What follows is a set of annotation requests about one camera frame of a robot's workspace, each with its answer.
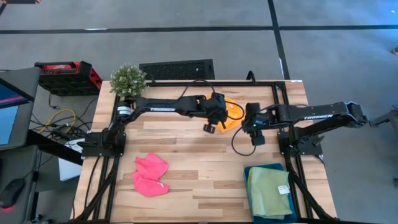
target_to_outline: green towel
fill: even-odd
[[[283,220],[293,212],[287,194],[281,195],[278,187],[287,185],[289,172],[261,167],[249,171],[248,189],[251,194],[253,215]]]

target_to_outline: potted plant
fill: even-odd
[[[111,74],[111,92],[118,96],[139,96],[145,89],[145,76],[135,65],[125,63]]]

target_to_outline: wooden tabletop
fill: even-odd
[[[302,82],[286,81],[290,104],[307,104]],[[93,121],[93,131],[109,125],[115,95],[110,93],[109,82],[103,82]],[[150,87],[143,96],[148,98],[177,98],[184,87]],[[259,102],[261,108],[274,104],[271,87],[221,86],[216,91],[232,98],[244,107]],[[188,95],[207,95],[209,87],[190,87]],[[277,130],[263,131],[266,144],[258,146],[249,157],[239,156],[231,148],[235,130],[209,134],[203,131],[204,119],[188,118],[175,113],[145,113],[126,127],[127,144],[120,160],[111,222],[250,222],[251,216],[243,182],[245,166],[281,163]],[[301,122],[306,126],[311,122]],[[239,133],[234,145],[243,153],[252,151],[250,138]],[[134,190],[132,173],[136,157],[144,158],[149,152],[157,154],[169,164],[160,179],[169,184],[170,192],[147,198]],[[96,158],[86,159],[75,199],[76,214],[83,211],[88,179]],[[302,156],[303,169],[309,191],[330,215],[335,208],[323,164],[314,156]],[[100,178],[102,159],[95,169],[89,201],[94,196]],[[99,217],[104,217],[105,193]],[[305,207],[298,196],[302,216]]]

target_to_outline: yellow cable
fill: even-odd
[[[71,109],[64,109],[64,110],[60,110],[60,111],[56,112],[53,116],[51,116],[51,118],[49,119],[47,124],[45,124],[45,127],[43,127],[38,133],[41,134],[49,126],[49,124],[51,124],[52,120],[56,117],[56,115],[58,115],[60,113],[63,113],[63,112],[67,112],[67,111],[70,111],[73,114],[73,121],[72,121],[70,127],[66,131],[66,133],[68,133],[70,131],[71,127],[75,124],[75,121],[76,121],[76,114]]]

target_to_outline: concrete floor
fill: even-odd
[[[274,0],[280,26],[398,24],[396,0]],[[90,29],[178,26],[271,26],[265,0],[44,0],[8,5],[4,29]],[[398,30],[281,31],[291,79],[303,80],[310,104],[353,100],[375,118],[398,104]],[[281,79],[273,31],[164,32],[128,34],[0,35],[0,68],[34,62],[86,60],[103,79],[125,62],[135,64],[212,58],[216,79]],[[45,122],[54,112],[39,89],[35,115]],[[53,97],[53,104],[82,113],[92,98]],[[94,105],[84,117],[90,121]],[[396,223],[397,139],[392,128],[337,129],[322,142],[326,171],[342,220]],[[66,220],[75,189],[43,196],[43,213]],[[68,198],[55,204],[55,198]]]

